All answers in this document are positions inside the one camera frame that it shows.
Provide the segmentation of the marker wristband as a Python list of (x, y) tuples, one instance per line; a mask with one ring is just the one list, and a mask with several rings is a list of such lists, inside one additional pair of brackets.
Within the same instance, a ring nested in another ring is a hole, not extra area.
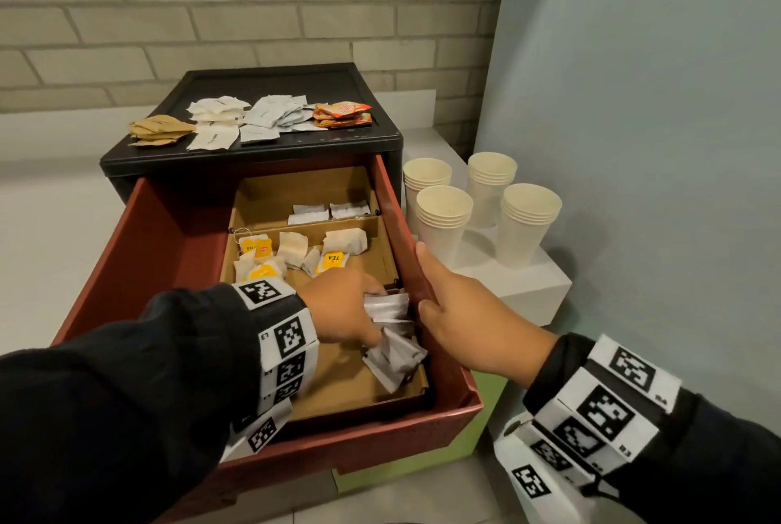
[(493, 442), (529, 524), (591, 524), (609, 473), (658, 435), (682, 381), (601, 335), (566, 384), (537, 412), (513, 416)]
[(311, 314), (292, 286), (264, 276), (232, 287), (249, 311), (262, 319), (259, 403), (254, 412), (232, 422), (221, 462), (258, 454), (284, 428), (292, 414), (292, 398), (310, 385), (319, 354)]

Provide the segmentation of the silver sachet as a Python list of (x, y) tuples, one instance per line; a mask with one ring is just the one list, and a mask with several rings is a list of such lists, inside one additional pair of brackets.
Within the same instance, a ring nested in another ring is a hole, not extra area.
[(380, 344), (365, 351), (362, 361), (382, 388), (393, 394), (417, 370), (428, 352), (414, 339), (393, 330), (382, 327), (380, 333)]
[(415, 321), (409, 313), (409, 295), (405, 292), (365, 294), (364, 308), (379, 329), (411, 339), (415, 336)]

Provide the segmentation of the flat silver sachet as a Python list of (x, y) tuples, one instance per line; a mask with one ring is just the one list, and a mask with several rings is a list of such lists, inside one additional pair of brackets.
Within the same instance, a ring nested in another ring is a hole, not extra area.
[(380, 333), (380, 344), (365, 351), (362, 361), (382, 388), (393, 394), (417, 370), (428, 352), (414, 339), (393, 330), (382, 327)]

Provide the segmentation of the red drawer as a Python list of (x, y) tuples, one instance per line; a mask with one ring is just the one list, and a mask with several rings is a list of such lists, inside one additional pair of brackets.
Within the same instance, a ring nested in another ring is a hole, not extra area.
[[(159, 292), (219, 282), (238, 184), (229, 194), (202, 191), (189, 183), (165, 185), (139, 179), (53, 342), (68, 341), (107, 322), (136, 318)], [(417, 302), (433, 297), (423, 279), (426, 293), (409, 294), (411, 313)], [(380, 420), (350, 411), (299, 422), (292, 421), (291, 414), (258, 454), (223, 462), (155, 524), (225, 509), (244, 492), (317, 471), (365, 470), (448, 446), (480, 413), (483, 402), (474, 378), (422, 327), (416, 331), (428, 352), (422, 365), (430, 386), (420, 410), (391, 418), (386, 408), (380, 410)]]

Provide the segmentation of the person's right hand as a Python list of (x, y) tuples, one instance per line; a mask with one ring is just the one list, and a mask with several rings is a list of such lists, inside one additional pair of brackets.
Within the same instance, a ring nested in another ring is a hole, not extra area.
[(524, 388), (536, 379), (558, 336), (529, 322), (474, 278), (450, 271), (424, 243), (415, 245), (424, 276), (450, 317), (431, 333), (468, 370), (502, 376)]

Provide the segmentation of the white sachet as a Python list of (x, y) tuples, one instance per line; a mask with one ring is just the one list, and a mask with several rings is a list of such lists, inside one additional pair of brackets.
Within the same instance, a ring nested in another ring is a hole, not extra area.
[(373, 215), (373, 210), (366, 202), (347, 202), (329, 204), (329, 212), (333, 220), (351, 220)]
[(294, 204), (288, 215), (288, 226), (322, 223), (330, 220), (330, 211), (324, 204)]

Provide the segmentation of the left marker wristband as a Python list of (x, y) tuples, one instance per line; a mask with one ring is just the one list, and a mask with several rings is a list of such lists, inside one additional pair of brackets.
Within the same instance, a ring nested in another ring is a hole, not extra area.
[(284, 428), (292, 414), (292, 398), (310, 385), (319, 354), (311, 314), (292, 286), (264, 276), (232, 287), (249, 311), (262, 319), (259, 403), (254, 412), (232, 422), (221, 462), (258, 454)]

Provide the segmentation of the right marker wristband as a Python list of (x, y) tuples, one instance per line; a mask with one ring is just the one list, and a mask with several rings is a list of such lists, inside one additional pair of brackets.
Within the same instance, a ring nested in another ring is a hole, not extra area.
[(513, 416), (493, 442), (529, 524), (591, 524), (609, 473), (658, 435), (682, 381), (601, 335), (566, 384), (537, 412)]

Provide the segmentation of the pile of white sachets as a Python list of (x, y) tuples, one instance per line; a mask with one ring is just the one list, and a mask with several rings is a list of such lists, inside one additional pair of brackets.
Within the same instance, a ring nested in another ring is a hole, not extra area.
[(306, 95), (264, 96), (240, 120), (240, 143), (273, 141), (287, 133), (326, 131), (326, 127), (316, 125), (314, 109)]
[(239, 139), (240, 125), (250, 104), (233, 96), (202, 98), (192, 102), (187, 112), (194, 122), (194, 137), (188, 151), (229, 150)]

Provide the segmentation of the pile of tea bags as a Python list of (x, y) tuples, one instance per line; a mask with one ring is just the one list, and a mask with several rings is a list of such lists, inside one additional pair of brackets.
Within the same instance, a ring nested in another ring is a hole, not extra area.
[(233, 283), (261, 277), (286, 279), (288, 270), (301, 270), (314, 278), (327, 270), (344, 268), (351, 256), (369, 248), (367, 233), (360, 228), (327, 231), (322, 244), (310, 244), (303, 233), (284, 231), (277, 245), (267, 233), (236, 239), (238, 257), (233, 262)]

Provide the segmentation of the green cabinet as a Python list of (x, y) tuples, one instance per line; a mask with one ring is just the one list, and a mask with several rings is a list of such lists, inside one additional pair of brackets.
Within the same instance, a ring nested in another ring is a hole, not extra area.
[(360, 489), (376, 487), (399, 477), (471, 455), (508, 383), (508, 380), (501, 376), (478, 371), (472, 371), (472, 374), (483, 401), (483, 409), (448, 446), (347, 474), (332, 470), (337, 493), (344, 495)]

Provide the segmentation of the person's right forearm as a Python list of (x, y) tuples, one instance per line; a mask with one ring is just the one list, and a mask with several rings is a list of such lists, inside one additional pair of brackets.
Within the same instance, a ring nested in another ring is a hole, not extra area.
[[(537, 412), (585, 366), (597, 340), (566, 334), (528, 387)], [(781, 524), (781, 437), (685, 388), (659, 435), (604, 477), (617, 501), (646, 524)]]

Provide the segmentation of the brown cardboard divider tray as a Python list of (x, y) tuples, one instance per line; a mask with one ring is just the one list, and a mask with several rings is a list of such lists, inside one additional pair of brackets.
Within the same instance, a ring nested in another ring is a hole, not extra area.
[[(288, 226), (294, 204), (360, 202), (366, 200), (373, 215)], [(310, 244), (322, 244), (327, 231), (363, 229), (369, 248), (351, 256), (346, 267), (366, 272), (388, 291), (405, 289), (426, 293), (425, 281), (415, 260), (414, 241), (382, 161), (371, 170), (364, 166), (255, 176), (238, 184), (229, 220), (229, 235), (220, 281), (232, 283), (233, 262), (238, 257), (236, 239), (267, 233), (277, 245), (279, 233), (303, 233)], [(301, 270), (288, 270), (285, 281), (298, 289), (311, 280)], [(408, 377), (396, 393), (387, 393), (362, 361), (357, 344), (321, 344), (314, 377), (308, 388), (292, 400), (292, 421), (325, 419), (352, 411), (380, 420), (380, 410), (390, 416), (420, 410), (425, 405), (429, 381), (423, 365)]]

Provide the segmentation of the pile of brown sachets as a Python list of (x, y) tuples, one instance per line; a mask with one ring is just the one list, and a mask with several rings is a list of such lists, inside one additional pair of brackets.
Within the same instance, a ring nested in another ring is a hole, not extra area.
[(153, 115), (130, 123), (130, 145), (153, 147), (174, 144), (195, 130), (196, 125), (182, 122), (170, 115)]

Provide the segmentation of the stack of white paper cups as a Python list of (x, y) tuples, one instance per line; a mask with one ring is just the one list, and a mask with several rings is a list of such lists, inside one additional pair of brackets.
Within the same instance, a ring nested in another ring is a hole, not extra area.
[(497, 226), (497, 261), (512, 269), (529, 265), (561, 208), (561, 198), (546, 187), (507, 186), (502, 194)]
[(478, 152), (467, 162), (466, 192), (473, 200), (469, 224), (477, 229), (493, 227), (499, 220), (502, 194), (513, 183), (517, 162), (506, 154)]
[(439, 159), (417, 158), (409, 160), (403, 165), (402, 180), (405, 189), (406, 222), (412, 235), (417, 236), (419, 228), (416, 213), (419, 193), (427, 187), (450, 185), (452, 168)]
[(454, 262), (473, 206), (468, 192), (450, 185), (427, 187), (416, 197), (418, 240), (444, 265)]

